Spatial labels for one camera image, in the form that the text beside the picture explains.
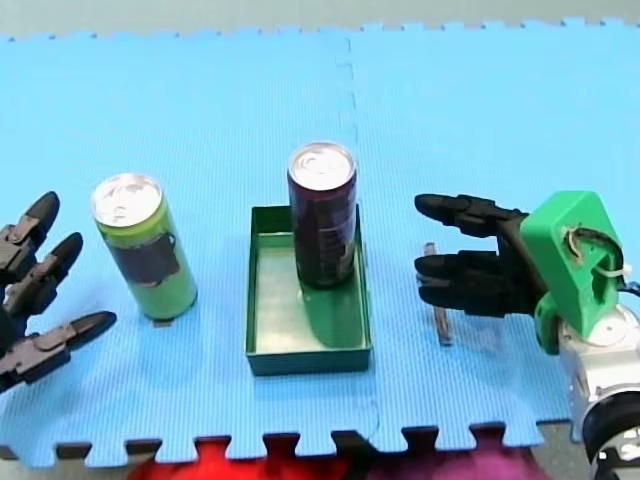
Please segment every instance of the green can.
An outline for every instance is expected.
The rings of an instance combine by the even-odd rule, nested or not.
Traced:
[[[197,287],[159,184],[125,173],[102,182],[91,208],[140,310],[171,320],[196,301]]]

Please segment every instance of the purple object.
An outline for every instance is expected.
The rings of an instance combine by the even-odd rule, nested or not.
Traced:
[[[495,434],[476,433],[478,446],[465,452],[425,451],[383,458],[367,480],[551,480],[531,451],[505,448]]]

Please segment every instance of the can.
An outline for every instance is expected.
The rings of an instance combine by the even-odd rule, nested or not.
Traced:
[[[116,175],[96,187],[91,208],[140,310],[153,320],[188,310],[197,287],[158,183],[146,175]]]
[[[303,146],[288,168],[289,203],[298,278],[327,289],[353,275],[356,163],[342,146]]]

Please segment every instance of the cable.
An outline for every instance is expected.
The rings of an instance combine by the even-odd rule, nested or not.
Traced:
[[[584,240],[590,241],[591,243],[597,243],[603,247],[607,247],[611,253],[616,258],[616,263],[613,268],[613,271],[623,271],[624,270],[624,255],[622,253],[622,248],[618,245],[613,238],[607,235],[604,232],[600,232],[598,230],[594,230],[592,228],[586,227],[577,227],[577,228],[569,228],[567,229],[567,233],[565,234],[565,240],[567,242],[567,246],[571,253],[578,259],[582,259],[582,252],[578,249],[575,238],[582,238]]]
[[[640,283],[638,282],[629,282],[622,288],[618,289],[619,292],[622,293],[630,293],[631,295],[635,295],[636,297],[640,297]]]
[[[605,270],[602,267],[597,266],[595,267],[595,270],[607,278],[617,278],[620,283],[618,287],[619,292],[631,293],[632,295],[640,297],[640,284],[637,282],[631,282],[629,284],[626,283],[624,277],[631,273],[631,267],[624,263],[624,254],[618,242],[608,234],[592,228],[577,227],[568,228],[564,238],[569,251],[578,261],[582,260],[583,255],[576,245],[576,238],[582,238],[606,247],[615,257],[615,266],[611,270]]]

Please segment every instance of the black robotic finger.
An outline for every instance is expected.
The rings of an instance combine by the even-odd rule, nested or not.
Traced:
[[[469,315],[504,317],[515,313],[513,291],[500,275],[467,274],[454,280],[426,278],[420,298],[433,306],[462,310]]]
[[[73,322],[69,326],[73,330],[73,335],[67,339],[67,344],[71,350],[76,350],[94,341],[100,335],[109,330],[115,323],[117,317],[113,312],[97,312],[85,315]]]
[[[0,231],[0,288],[20,281],[36,264],[36,251],[55,221],[60,200],[48,192],[22,215],[17,225]]]
[[[21,281],[12,285],[5,304],[9,316],[23,322],[26,328],[26,320],[31,315],[44,312],[55,299],[58,285],[80,255],[82,244],[79,233],[69,235],[42,263],[36,264]]]
[[[500,222],[524,217],[517,209],[496,206],[493,200],[458,195],[422,194],[414,200],[416,209],[445,226],[458,227],[464,235],[486,238],[496,236]]]
[[[466,272],[501,275],[502,265],[496,252],[461,250],[457,254],[426,255],[414,262],[420,277],[455,279]]]
[[[115,322],[114,313],[103,311],[19,340],[0,358],[0,393],[49,375],[71,360],[71,351],[95,340]]]

